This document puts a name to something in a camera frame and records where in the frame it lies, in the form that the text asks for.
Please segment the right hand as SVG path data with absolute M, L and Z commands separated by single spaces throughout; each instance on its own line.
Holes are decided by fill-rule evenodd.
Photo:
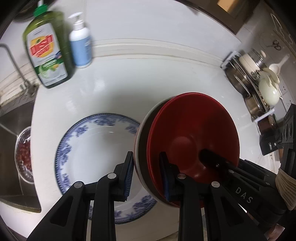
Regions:
M 265 236 L 267 240 L 290 240 L 295 235 L 295 178 L 279 168 L 275 184 L 289 212 Z

